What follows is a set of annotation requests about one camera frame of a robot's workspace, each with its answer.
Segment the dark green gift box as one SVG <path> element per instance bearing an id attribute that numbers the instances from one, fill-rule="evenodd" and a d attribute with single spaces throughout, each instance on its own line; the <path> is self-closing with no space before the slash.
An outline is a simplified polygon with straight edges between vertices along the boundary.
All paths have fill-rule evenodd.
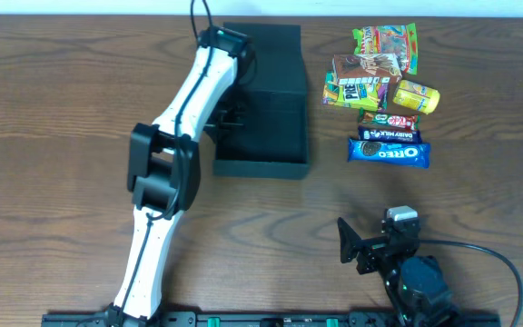
<path id="1" fill-rule="evenodd" d="M 246 106 L 244 126 L 215 142 L 219 176 L 300 180 L 310 170 L 307 79 L 298 25 L 226 22 L 252 39 L 255 59 L 224 101 Z"/>

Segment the blue Oreo pack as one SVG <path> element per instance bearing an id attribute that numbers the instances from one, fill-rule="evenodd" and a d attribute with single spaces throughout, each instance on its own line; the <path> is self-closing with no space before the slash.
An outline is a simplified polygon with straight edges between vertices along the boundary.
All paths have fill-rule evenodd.
<path id="1" fill-rule="evenodd" d="M 348 140 L 348 161 L 369 161 L 429 168 L 430 144 L 398 144 Z"/>

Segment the brown Pocky box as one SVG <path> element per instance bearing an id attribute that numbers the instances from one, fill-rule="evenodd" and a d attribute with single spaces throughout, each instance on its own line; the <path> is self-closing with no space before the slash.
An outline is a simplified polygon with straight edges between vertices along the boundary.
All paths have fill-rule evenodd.
<path id="1" fill-rule="evenodd" d="M 332 58 L 337 84 L 397 84 L 402 73 L 395 54 L 336 54 Z"/>

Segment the colourful gummy candy bag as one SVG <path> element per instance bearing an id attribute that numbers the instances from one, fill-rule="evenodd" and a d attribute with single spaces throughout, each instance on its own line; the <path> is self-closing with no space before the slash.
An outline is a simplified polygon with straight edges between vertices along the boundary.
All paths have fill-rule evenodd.
<path id="1" fill-rule="evenodd" d="M 418 73 L 419 46 L 416 24 L 365 26 L 352 30 L 356 55 L 395 54 L 400 70 Z"/>

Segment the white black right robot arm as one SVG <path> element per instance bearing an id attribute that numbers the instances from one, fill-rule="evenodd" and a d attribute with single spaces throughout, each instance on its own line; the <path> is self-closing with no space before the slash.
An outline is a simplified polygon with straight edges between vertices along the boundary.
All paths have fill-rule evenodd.
<path id="1" fill-rule="evenodd" d="M 419 219 L 382 220 L 382 236 L 361 238 L 337 220 L 340 261 L 357 263 L 360 275 L 378 273 L 402 326 L 461 326 L 464 319 L 438 261 L 418 256 Z"/>

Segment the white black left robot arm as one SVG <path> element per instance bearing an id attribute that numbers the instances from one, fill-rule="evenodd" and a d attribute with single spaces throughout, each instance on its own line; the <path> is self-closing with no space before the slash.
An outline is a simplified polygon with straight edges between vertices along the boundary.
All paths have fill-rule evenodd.
<path id="1" fill-rule="evenodd" d="M 247 35 L 208 27 L 197 37 L 192 68 L 172 102 L 151 124 L 134 127 L 127 173 L 133 241 L 106 325 L 145 326 L 155 319 L 173 233 L 201 181 L 200 138 L 218 102 L 253 58 Z"/>

